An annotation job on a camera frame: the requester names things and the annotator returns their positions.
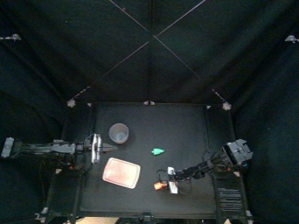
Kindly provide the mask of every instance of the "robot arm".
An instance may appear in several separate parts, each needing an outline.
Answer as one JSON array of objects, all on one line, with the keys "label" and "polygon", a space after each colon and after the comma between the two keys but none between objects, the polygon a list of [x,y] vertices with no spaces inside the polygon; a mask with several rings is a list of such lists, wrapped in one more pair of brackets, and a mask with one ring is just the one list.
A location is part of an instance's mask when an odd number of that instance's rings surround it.
[{"label": "robot arm", "polygon": [[86,170],[92,164],[98,163],[100,152],[116,149],[117,147],[101,143],[100,134],[90,134],[84,142],[78,143],[53,140],[52,143],[46,144],[26,144],[8,137],[4,142],[1,158],[17,158],[21,155],[32,155],[50,159],[54,168]]}]

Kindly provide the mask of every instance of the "green toy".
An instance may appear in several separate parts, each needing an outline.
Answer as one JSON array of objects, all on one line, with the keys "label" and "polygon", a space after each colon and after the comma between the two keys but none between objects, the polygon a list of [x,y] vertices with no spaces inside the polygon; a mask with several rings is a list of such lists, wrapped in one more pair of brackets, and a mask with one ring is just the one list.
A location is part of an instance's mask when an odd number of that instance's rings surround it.
[{"label": "green toy", "polygon": [[161,153],[164,153],[164,150],[161,150],[161,149],[153,149],[152,150],[152,153],[156,156],[156,155],[160,155]]}]

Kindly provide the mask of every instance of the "black curtain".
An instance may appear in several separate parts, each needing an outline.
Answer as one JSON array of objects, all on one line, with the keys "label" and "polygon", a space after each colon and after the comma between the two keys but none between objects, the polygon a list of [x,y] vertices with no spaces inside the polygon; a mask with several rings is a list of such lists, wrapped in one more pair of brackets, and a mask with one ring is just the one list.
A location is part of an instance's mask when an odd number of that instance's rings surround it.
[{"label": "black curtain", "polygon": [[[1,37],[17,33],[0,13]],[[0,41],[0,148],[6,137],[24,143],[60,139],[65,106],[25,40]],[[0,160],[0,222],[34,223],[49,186],[38,159]]]},{"label": "black curtain", "polygon": [[255,152],[247,174],[252,214],[261,223],[299,221],[299,45],[265,57],[235,107],[237,137]]}]

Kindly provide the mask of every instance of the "pink tray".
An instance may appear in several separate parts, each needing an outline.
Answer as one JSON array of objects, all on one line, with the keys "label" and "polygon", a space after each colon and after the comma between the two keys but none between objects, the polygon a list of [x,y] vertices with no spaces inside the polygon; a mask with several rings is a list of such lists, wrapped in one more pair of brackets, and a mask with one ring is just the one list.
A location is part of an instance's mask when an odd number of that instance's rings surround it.
[{"label": "pink tray", "polygon": [[140,166],[124,160],[110,158],[106,161],[102,179],[118,186],[133,189],[138,179]]}]

